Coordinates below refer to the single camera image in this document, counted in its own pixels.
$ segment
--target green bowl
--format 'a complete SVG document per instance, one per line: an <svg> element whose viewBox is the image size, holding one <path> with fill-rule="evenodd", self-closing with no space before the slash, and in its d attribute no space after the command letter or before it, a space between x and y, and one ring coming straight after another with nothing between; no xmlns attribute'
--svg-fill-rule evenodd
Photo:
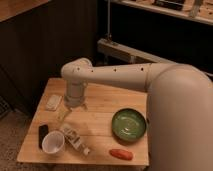
<svg viewBox="0 0 213 171"><path fill-rule="evenodd" d="M135 142L146 132L146 120L134 109L121 109L112 118L112 131L124 141Z"/></svg>

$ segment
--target wooden table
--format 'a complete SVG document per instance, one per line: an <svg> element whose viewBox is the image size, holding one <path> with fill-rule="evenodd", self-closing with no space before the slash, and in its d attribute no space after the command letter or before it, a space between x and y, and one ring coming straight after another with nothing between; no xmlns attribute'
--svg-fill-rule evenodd
<svg viewBox="0 0 213 171"><path fill-rule="evenodd" d="M146 94L92 83L88 84L85 91L87 109L75 108L64 119L64 122L72 124L72 127L85 140L85 144L91 148L92 152L89 156L75 151L69 144L66 144L65 152L59 157L47 155L40 150L38 148L39 125L48 124L49 131L58 129L61 124L58 120L59 113L66 110L63 102L54 112L45 110L47 100L52 94L63 95L65 88L66 83L61 78L49 79L18 154L18 162L141 166L149 164L147 134L136 143L125 145L119 143L111 131L111 119L121 108L134 108L145 115ZM112 148L133 152L133 160L124 161L110 156L108 151Z"/></svg>

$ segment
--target plastic carrot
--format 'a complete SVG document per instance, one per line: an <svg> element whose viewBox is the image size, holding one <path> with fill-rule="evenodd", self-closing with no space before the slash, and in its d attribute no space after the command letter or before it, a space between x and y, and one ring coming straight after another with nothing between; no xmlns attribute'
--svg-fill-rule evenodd
<svg viewBox="0 0 213 171"><path fill-rule="evenodd" d="M109 154L122 159L122 160L132 160L133 154L130 151L122 150L122 149L111 149L109 150Z"/></svg>

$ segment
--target shelf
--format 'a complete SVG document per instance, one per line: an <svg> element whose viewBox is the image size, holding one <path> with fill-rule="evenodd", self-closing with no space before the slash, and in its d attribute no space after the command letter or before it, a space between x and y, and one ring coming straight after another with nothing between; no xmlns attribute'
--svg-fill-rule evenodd
<svg viewBox="0 0 213 171"><path fill-rule="evenodd" d="M0 0L0 22L49 1L50 0Z"/></svg>
<svg viewBox="0 0 213 171"><path fill-rule="evenodd" d="M165 7L158 7L152 5L152 0L111 0L111 2L116 4L121 4L133 8L138 8L146 11L151 11L155 13L165 14L172 17L177 17L185 20L195 21L199 23L204 23L208 25L213 25L213 0L204 0L203 5L201 5L200 10L195 17L191 17L190 11L193 7L193 0L187 0L188 4L183 5L182 11L177 11L173 9L168 9Z"/></svg>

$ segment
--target metal rod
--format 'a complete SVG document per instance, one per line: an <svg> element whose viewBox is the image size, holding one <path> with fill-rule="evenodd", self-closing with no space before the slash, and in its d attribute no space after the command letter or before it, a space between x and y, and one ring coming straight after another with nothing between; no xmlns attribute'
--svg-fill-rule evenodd
<svg viewBox="0 0 213 171"><path fill-rule="evenodd" d="M107 41L111 41L111 0L108 0L107 10Z"/></svg>

